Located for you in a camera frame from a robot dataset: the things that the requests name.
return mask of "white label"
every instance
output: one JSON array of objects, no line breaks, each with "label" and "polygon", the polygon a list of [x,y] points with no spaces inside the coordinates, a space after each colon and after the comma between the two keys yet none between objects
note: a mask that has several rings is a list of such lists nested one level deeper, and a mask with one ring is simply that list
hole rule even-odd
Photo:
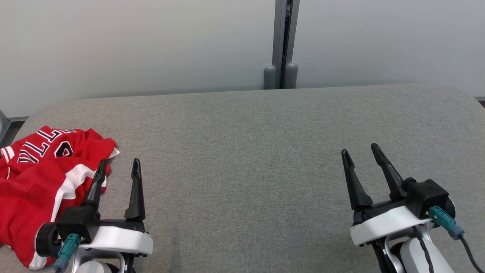
[{"label": "white label", "polygon": [[113,151],[111,152],[110,156],[108,157],[108,159],[117,156],[119,153],[120,153],[120,151],[118,151],[117,148],[114,148]]}]

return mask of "gray fabric tabletop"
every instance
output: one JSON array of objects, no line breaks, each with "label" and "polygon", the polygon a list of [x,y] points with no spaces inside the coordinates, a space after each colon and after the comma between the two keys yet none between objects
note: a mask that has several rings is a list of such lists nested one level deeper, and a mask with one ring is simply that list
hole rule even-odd
[{"label": "gray fabric tabletop", "polygon": [[[153,255],[138,273],[379,272],[371,246],[354,246],[340,152],[348,149],[374,202],[388,200],[378,143],[402,177],[449,193],[476,260],[485,266],[485,110],[434,85],[217,92],[67,102],[30,117],[94,128],[113,138],[101,197],[104,219],[123,218],[134,157],[141,160]],[[442,228],[432,239],[455,272],[474,272]],[[28,270],[0,249],[6,273]]]}]

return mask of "blue cable connector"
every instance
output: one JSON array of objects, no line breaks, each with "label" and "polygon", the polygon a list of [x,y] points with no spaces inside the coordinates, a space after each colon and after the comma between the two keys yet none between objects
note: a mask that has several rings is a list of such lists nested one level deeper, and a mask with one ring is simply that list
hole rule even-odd
[{"label": "blue cable connector", "polygon": [[465,231],[456,224],[455,219],[453,219],[448,213],[446,213],[443,209],[439,206],[434,206],[429,210],[429,218],[433,219],[435,223],[439,224],[440,226],[444,227],[448,234],[450,234],[453,240],[458,240],[459,236],[465,233]]},{"label": "blue cable connector", "polygon": [[69,260],[73,254],[76,253],[80,244],[81,238],[79,235],[71,233],[67,236],[67,239],[58,253],[59,258],[57,258],[52,266],[57,273],[65,272],[66,268],[69,266]]}]

